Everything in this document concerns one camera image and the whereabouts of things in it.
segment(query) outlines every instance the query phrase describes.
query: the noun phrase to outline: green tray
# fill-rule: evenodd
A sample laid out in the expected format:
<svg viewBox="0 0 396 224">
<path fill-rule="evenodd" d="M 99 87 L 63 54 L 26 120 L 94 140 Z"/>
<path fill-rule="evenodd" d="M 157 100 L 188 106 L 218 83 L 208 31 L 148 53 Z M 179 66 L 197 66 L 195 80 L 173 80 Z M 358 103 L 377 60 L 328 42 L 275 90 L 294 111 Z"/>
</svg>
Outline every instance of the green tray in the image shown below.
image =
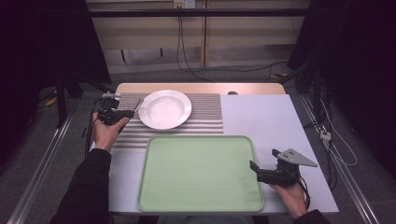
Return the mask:
<svg viewBox="0 0 396 224">
<path fill-rule="evenodd" d="M 148 140 L 138 206 L 145 212 L 259 211 L 262 189 L 250 139 L 231 135 Z"/>
</svg>

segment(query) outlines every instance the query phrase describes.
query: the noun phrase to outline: white table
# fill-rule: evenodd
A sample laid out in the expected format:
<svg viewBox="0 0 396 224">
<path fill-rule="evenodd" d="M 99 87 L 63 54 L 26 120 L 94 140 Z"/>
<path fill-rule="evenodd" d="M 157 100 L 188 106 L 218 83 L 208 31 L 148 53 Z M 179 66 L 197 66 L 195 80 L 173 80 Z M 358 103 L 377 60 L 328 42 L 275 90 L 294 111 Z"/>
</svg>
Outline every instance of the white table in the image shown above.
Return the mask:
<svg viewBox="0 0 396 224">
<path fill-rule="evenodd" d="M 224 134 L 249 137 L 254 145 L 257 163 L 261 168 L 275 170 L 276 158 L 272 149 L 284 151 L 293 148 L 318 163 L 294 106 L 287 94 L 221 95 Z M 137 207 L 140 176 L 145 151 L 112 151 L 109 189 L 109 211 L 124 215 L 145 215 Z M 311 196 L 310 210 L 322 213 L 338 212 L 332 193 L 320 167 L 300 166 Z M 232 213 L 232 215 L 275 215 L 286 213 L 276 192 L 262 183 L 264 208 L 259 213 Z"/>
</svg>

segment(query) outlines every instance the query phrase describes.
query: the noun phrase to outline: black sleeve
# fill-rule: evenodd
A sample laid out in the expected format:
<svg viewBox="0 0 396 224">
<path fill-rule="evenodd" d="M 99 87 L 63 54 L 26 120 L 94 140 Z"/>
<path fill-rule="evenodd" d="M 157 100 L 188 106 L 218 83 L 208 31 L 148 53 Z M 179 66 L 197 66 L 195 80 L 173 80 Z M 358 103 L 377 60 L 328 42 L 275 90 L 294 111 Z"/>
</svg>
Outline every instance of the black sleeve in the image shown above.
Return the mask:
<svg viewBox="0 0 396 224">
<path fill-rule="evenodd" d="M 330 222 L 319 212 L 318 209 L 313 210 L 294 220 L 293 224 L 330 224 Z"/>
<path fill-rule="evenodd" d="M 93 149 L 75 171 L 50 223 L 108 223 L 110 163 L 110 153 Z"/>
</svg>

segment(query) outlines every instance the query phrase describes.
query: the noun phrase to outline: hand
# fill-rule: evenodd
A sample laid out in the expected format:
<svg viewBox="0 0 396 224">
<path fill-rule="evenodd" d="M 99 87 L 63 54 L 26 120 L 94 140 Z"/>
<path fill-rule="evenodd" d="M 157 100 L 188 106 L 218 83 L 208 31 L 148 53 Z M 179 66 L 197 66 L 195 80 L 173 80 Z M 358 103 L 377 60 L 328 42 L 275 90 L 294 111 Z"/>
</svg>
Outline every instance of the hand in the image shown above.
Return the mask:
<svg viewBox="0 0 396 224">
<path fill-rule="evenodd" d="M 98 119 L 98 113 L 93 113 L 92 120 L 92 134 L 95 141 L 95 148 L 100 148 L 108 152 L 113 148 L 119 136 L 120 129 L 129 121 L 129 119 L 123 118 L 114 125 L 108 126 Z"/>
<path fill-rule="evenodd" d="M 304 215 L 306 211 L 305 198 L 303 189 L 298 184 L 288 188 L 282 188 L 279 185 L 270 185 L 279 194 L 283 204 L 285 204 L 293 219 Z"/>
</svg>

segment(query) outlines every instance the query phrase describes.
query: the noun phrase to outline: placemat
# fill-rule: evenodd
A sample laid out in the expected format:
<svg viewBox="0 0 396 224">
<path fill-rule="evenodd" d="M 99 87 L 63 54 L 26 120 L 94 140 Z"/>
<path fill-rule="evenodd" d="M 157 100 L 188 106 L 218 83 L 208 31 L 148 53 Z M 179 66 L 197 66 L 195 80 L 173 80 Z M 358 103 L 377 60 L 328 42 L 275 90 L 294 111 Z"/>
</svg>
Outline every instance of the placemat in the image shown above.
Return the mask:
<svg viewBox="0 0 396 224">
<path fill-rule="evenodd" d="M 138 100 L 146 96 L 147 93 L 122 93 L 119 109 L 134 109 Z M 184 123 L 169 130 L 155 130 L 146 126 L 136 113 L 120 133 L 112 150 L 146 150 L 148 140 L 154 135 L 223 134 L 219 94 L 188 93 L 186 96 L 191 101 L 191 114 Z"/>
</svg>

